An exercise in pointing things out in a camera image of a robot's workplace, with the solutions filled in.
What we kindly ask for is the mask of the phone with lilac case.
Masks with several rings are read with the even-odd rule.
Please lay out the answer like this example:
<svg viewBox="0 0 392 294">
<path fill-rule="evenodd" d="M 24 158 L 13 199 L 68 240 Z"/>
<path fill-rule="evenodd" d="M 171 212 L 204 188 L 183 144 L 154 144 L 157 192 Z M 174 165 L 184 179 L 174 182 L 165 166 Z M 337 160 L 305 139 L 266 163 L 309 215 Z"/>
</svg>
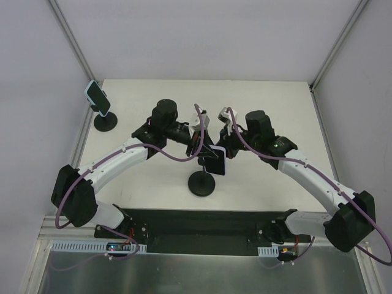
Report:
<svg viewBox="0 0 392 294">
<path fill-rule="evenodd" d="M 213 157 L 205 157 L 205 171 L 210 174 L 224 176 L 226 174 L 226 149 L 222 146 L 210 145 Z"/>
</svg>

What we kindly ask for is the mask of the black phone stand corner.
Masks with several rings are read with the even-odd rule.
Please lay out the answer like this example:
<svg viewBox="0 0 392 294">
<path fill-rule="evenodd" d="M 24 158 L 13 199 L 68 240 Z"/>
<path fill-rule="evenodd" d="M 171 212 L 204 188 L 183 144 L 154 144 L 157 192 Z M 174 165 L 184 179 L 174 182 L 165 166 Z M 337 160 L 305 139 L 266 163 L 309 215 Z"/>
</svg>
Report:
<svg viewBox="0 0 392 294">
<path fill-rule="evenodd" d="M 202 169 L 190 175 L 187 185 L 190 192 L 195 196 L 207 197 L 214 192 L 216 182 L 214 177 L 206 172 L 204 158 L 198 158 L 197 162 Z"/>
</svg>

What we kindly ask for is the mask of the black phone stand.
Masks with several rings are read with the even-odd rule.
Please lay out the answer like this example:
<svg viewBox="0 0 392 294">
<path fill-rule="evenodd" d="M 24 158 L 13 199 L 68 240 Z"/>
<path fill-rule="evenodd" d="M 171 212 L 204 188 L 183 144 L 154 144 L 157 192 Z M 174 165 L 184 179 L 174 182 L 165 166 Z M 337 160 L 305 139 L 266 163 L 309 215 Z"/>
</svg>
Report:
<svg viewBox="0 0 392 294">
<path fill-rule="evenodd" d="M 104 91 L 102 91 L 101 98 L 99 98 L 97 105 L 93 105 L 91 108 L 93 109 L 93 112 L 98 113 L 94 118 L 94 127 L 98 131 L 108 132 L 116 127 L 118 118 L 110 111 L 111 103 Z"/>
</svg>

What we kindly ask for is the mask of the phone with light blue case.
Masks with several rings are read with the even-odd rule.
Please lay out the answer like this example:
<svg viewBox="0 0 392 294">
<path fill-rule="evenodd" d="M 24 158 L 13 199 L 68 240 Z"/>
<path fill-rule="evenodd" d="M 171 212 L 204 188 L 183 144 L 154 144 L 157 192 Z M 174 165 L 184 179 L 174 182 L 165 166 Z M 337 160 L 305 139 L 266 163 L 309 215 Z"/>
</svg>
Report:
<svg viewBox="0 0 392 294">
<path fill-rule="evenodd" d="M 108 115 L 111 104 L 107 99 L 107 95 L 101 90 L 95 80 L 91 80 L 88 83 L 85 89 L 85 96 L 93 112 L 98 113 L 101 117 Z"/>
</svg>

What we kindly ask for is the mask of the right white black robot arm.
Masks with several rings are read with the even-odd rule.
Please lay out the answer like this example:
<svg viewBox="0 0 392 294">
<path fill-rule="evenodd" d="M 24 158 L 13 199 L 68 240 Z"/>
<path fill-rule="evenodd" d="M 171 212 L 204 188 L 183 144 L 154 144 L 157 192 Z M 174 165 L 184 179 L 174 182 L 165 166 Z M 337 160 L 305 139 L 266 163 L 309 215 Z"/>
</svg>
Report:
<svg viewBox="0 0 392 294">
<path fill-rule="evenodd" d="M 240 150 L 253 152 L 296 181 L 325 209 L 323 213 L 285 211 L 264 231 L 272 242 L 283 243 L 296 235 L 309 235 L 326 238 L 336 249 L 349 252 L 374 230 L 373 196 L 365 190 L 348 188 L 318 170 L 296 144 L 274 133 L 264 111 L 247 114 L 247 129 L 237 125 L 231 108 L 223 108 L 218 118 L 225 124 L 218 144 L 228 151 L 228 158 L 234 158 Z"/>
</svg>

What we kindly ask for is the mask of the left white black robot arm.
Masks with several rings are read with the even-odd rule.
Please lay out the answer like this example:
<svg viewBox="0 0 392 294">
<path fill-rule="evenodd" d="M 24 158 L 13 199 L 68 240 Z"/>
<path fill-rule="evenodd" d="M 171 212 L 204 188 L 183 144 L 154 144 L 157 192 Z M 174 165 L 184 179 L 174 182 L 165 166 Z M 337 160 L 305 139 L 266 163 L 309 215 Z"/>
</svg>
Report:
<svg viewBox="0 0 392 294">
<path fill-rule="evenodd" d="M 124 212 L 114 204 L 97 201 L 97 193 L 111 180 L 157 153 L 176 162 L 212 156 L 207 112 L 199 105 L 194 108 L 190 121 L 179 122 L 177 104 L 170 99 L 160 100 L 145 123 L 113 151 L 81 167 L 63 166 L 51 196 L 57 209 L 56 228 L 91 223 L 108 227 L 115 238 L 125 237 L 130 225 Z"/>
</svg>

